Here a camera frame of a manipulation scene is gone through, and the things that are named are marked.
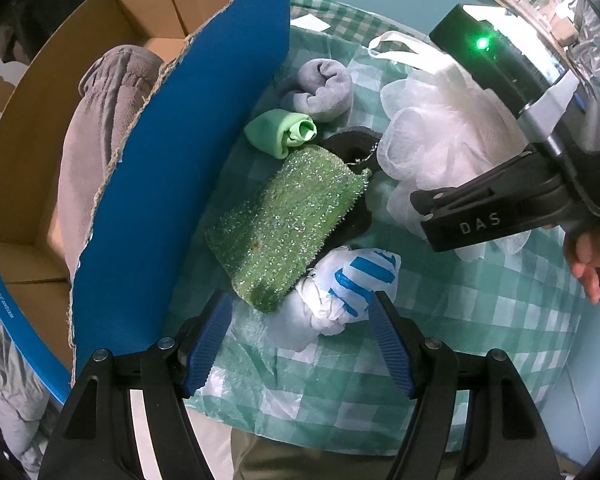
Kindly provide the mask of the person's right hand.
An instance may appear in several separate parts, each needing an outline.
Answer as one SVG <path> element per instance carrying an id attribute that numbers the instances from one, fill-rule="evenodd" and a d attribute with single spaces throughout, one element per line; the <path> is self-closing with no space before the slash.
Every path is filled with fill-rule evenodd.
<path id="1" fill-rule="evenodd" d="M 567 234 L 564 254 L 571 274 L 592 304 L 600 302 L 600 225 L 578 236 Z"/>

